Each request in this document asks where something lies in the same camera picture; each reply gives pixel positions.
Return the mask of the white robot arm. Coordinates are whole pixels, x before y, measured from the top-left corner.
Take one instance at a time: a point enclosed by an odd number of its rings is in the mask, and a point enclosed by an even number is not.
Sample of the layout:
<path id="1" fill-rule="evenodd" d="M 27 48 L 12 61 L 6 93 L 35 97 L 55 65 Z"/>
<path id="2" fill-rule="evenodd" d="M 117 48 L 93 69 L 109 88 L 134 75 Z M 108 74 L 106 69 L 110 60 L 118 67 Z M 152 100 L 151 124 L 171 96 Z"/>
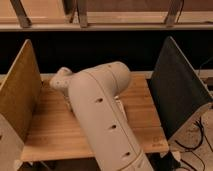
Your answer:
<path id="1" fill-rule="evenodd" d="M 130 80 L 119 61 L 76 73 L 62 67 L 50 80 L 69 101 L 101 171 L 154 171 L 115 100 Z"/>

